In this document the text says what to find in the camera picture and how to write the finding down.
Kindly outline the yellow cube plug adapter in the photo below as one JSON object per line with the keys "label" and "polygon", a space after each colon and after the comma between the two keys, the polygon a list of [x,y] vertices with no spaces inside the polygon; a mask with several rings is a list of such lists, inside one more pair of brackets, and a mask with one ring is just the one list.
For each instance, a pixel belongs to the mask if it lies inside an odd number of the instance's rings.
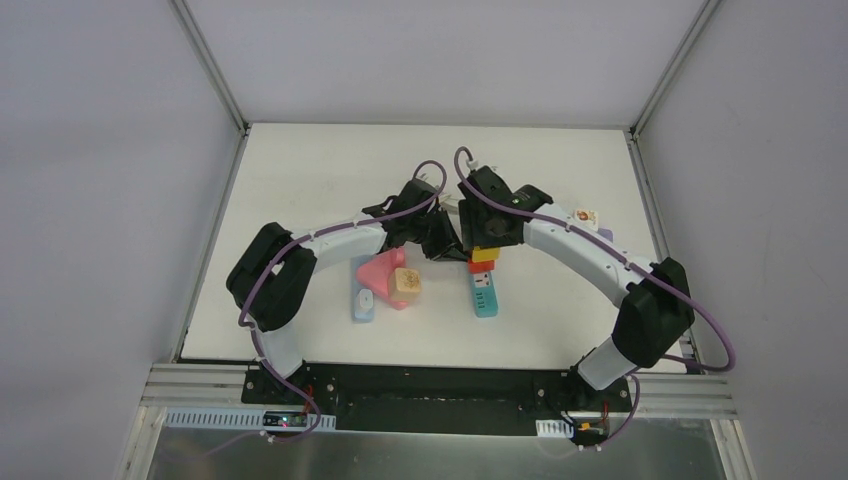
{"label": "yellow cube plug adapter", "polygon": [[474,247],[471,250],[472,263],[494,262],[500,256],[500,247]]}

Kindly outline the red cube plug adapter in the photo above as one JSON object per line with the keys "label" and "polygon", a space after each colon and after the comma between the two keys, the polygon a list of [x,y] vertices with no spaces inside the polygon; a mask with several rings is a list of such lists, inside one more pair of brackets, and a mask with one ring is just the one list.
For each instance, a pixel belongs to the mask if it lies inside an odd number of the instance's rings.
{"label": "red cube plug adapter", "polygon": [[486,261],[469,261],[467,263],[468,271],[472,275],[482,274],[485,272],[490,272],[495,268],[496,261],[495,260],[486,260]]}

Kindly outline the teal power strip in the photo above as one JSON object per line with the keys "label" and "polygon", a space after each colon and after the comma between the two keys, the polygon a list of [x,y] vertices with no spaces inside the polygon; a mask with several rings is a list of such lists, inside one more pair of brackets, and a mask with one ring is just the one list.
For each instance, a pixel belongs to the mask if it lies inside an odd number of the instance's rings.
{"label": "teal power strip", "polygon": [[494,276],[491,271],[470,275],[472,306],[478,318],[493,318],[499,312]]}

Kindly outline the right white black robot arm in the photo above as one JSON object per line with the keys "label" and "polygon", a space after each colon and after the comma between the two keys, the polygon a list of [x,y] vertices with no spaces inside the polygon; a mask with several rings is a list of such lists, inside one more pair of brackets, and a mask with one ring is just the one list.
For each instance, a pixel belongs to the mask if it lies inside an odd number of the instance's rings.
{"label": "right white black robot arm", "polygon": [[617,308],[610,335],[568,371],[567,393],[576,407],[595,408],[614,381],[667,359],[693,323],[679,262],[631,255],[534,186],[511,191],[488,166],[471,170],[458,187],[462,232],[472,246],[527,245],[573,270]]}

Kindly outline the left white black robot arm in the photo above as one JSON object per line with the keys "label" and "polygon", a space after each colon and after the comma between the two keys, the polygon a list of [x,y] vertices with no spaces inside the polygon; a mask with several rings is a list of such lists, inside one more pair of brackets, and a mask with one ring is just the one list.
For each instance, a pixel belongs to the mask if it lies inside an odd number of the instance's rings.
{"label": "left white black robot arm", "polygon": [[431,261],[468,260],[440,193],[412,179],[399,194],[339,224],[297,234],[271,222],[256,234],[225,285],[240,309],[239,325],[249,329],[257,360],[270,373],[266,389],[279,403],[293,404],[304,394],[305,378],[297,371],[303,356],[288,325],[314,274],[408,243]]}

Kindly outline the pink triangular plug adapter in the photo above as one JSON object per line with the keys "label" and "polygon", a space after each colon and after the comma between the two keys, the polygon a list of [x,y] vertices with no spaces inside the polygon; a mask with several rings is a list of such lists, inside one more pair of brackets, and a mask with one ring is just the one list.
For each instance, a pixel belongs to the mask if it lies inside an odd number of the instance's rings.
{"label": "pink triangular plug adapter", "polygon": [[375,297],[395,310],[404,310],[408,306],[407,302],[394,301],[390,298],[389,280],[397,268],[405,267],[405,249],[395,248],[369,258],[355,269],[355,278],[363,287],[371,290]]}

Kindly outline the purple socket adapter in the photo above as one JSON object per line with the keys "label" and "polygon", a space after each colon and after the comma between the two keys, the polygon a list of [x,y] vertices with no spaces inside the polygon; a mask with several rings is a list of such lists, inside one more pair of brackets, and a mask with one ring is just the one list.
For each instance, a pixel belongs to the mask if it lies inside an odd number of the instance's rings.
{"label": "purple socket adapter", "polygon": [[603,237],[604,239],[606,239],[606,240],[607,240],[607,241],[609,241],[609,242],[613,242],[613,241],[614,241],[614,233],[613,233],[611,230],[609,230],[609,229],[606,229],[606,228],[599,228],[599,229],[597,230],[597,233],[598,233],[601,237]]}

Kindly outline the beige wooden cube adapter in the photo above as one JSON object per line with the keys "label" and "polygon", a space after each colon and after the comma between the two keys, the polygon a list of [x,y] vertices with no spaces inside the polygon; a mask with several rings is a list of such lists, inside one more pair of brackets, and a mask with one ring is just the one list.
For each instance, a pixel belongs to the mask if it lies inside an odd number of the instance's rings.
{"label": "beige wooden cube adapter", "polygon": [[389,294],[393,301],[409,302],[421,293],[420,273],[416,269],[396,268],[389,282]]}

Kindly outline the light blue power strip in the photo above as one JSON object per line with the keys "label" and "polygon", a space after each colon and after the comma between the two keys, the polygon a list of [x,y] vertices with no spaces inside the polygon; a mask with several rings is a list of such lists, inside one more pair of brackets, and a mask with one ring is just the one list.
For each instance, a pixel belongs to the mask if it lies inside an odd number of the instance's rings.
{"label": "light blue power strip", "polygon": [[368,323],[375,316],[374,294],[357,277],[359,268],[371,259],[372,256],[359,256],[351,261],[351,318],[354,323]]}

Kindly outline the white cube adapter with sticker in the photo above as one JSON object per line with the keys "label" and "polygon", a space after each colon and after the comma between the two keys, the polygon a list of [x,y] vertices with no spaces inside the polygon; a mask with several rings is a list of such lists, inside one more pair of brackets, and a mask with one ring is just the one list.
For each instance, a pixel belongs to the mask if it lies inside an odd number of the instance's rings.
{"label": "white cube adapter with sticker", "polygon": [[580,226],[597,232],[599,230],[599,218],[594,210],[577,208],[574,210],[574,218]]}

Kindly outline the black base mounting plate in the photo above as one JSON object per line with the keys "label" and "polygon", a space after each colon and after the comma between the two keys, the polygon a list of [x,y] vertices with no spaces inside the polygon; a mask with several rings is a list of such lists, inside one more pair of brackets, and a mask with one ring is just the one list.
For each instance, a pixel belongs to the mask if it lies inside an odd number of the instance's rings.
{"label": "black base mounting plate", "polygon": [[601,419],[631,409],[625,379],[594,392],[558,370],[305,363],[285,387],[263,366],[248,368],[245,404],[316,403],[338,430],[534,436],[564,413]]}

